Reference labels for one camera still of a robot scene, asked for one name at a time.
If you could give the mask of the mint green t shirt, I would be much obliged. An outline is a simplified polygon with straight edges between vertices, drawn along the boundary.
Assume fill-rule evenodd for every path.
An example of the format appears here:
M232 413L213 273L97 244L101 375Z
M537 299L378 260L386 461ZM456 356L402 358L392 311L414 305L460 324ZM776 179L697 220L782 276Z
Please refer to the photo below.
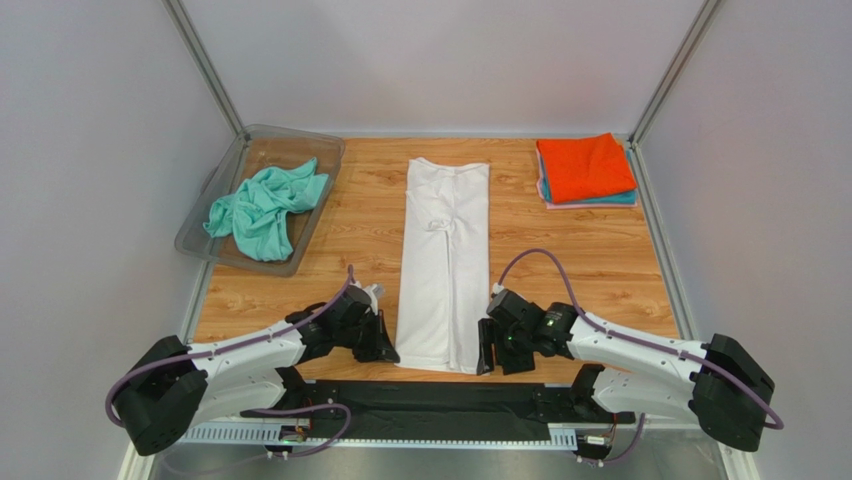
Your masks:
M318 165L312 158L292 169L259 170L212 203L203 229L212 238L231 236L237 249L255 261L289 259L294 246L287 217L314 210L329 181Z

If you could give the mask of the right aluminium corner post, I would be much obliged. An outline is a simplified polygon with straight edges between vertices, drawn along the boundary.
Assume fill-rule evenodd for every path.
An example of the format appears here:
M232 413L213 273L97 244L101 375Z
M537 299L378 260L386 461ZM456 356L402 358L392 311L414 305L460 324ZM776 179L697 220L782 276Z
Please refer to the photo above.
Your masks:
M702 2L695 18L629 136L629 142L633 148L638 148L649 134L670 92L682 76L690 59L700 46L724 4L725 1L723 0L705 0Z

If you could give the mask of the aluminium frame rail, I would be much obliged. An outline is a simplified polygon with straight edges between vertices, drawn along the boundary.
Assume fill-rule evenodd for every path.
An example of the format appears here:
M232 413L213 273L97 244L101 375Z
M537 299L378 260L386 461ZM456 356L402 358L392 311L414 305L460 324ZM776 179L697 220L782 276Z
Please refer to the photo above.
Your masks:
M699 429L649 417L632 425L550 423L539 441L345 439L351 418L230 417L190 430L170 449L125 456L123 479L754 479L749 455Z

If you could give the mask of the folded orange t shirt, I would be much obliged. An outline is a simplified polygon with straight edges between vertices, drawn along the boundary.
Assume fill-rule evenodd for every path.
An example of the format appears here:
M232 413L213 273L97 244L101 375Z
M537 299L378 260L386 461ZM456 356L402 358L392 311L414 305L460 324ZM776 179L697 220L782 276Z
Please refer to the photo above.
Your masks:
M553 205L632 204L637 182L613 134L536 141L539 190Z

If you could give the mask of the white t shirt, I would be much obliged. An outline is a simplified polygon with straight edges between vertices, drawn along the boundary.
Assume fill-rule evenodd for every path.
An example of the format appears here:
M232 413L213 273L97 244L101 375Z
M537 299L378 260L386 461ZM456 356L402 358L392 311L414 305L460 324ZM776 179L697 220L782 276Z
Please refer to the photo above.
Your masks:
M398 366L475 374L489 303L485 163L410 160L396 325Z

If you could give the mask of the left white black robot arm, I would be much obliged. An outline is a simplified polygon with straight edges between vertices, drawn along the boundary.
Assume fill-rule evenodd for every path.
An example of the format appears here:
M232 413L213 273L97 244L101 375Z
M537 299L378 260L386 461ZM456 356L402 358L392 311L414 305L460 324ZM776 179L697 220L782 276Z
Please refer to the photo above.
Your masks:
M163 337L111 387L107 416L148 456L206 421L300 408L303 363L335 348L361 363L398 362L379 306L383 294L380 284L354 282L327 302L230 340L188 345Z

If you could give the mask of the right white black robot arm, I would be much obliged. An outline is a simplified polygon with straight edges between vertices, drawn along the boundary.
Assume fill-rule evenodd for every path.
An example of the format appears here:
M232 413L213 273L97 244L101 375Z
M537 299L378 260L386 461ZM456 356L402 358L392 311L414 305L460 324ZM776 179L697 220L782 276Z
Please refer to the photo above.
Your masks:
M627 328L573 305L542 308L507 289L478 323L476 372L531 372L536 356L582 362L570 405L587 419L651 414L697 425L715 441L755 452L779 420L768 407L775 383L734 338L665 338Z

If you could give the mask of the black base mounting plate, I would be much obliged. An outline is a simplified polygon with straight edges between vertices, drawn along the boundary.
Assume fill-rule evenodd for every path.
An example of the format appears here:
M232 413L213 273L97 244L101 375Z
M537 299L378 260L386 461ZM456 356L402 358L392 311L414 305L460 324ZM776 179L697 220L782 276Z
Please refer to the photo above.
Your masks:
M287 407L331 401L352 412L345 439L539 441L550 437L550 423L636 422L630 412L576 412L568 387L535 383L317 380L297 390Z

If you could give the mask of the clear plastic bin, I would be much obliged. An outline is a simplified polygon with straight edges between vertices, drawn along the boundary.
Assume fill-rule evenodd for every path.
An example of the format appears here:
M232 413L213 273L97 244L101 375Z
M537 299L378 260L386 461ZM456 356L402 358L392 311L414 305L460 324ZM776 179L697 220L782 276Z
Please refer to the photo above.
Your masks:
M231 142L178 230L178 252L291 277L299 268L342 167L330 135L249 125Z

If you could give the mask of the left aluminium corner post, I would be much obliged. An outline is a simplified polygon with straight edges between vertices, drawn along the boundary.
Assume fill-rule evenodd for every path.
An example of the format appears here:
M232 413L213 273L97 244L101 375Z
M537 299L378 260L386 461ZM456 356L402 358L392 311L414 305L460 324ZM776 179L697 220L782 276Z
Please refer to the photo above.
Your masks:
M194 25L189 10L180 0L164 0L163 5L210 91L214 103L230 130L237 135L244 128L244 123Z

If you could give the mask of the aluminium corner post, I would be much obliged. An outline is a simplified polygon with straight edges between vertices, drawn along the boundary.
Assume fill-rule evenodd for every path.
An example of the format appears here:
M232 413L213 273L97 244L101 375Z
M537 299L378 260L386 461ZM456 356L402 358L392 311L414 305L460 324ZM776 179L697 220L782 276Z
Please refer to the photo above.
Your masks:
M670 92L682 76L690 59L700 46L724 4L725 1L723 0L705 0L702 2L695 18L629 136L629 142L633 148L638 148L649 134Z
M237 135L244 128L244 123L194 25L189 10L180 0L164 0L163 5L210 91L214 103L230 130Z

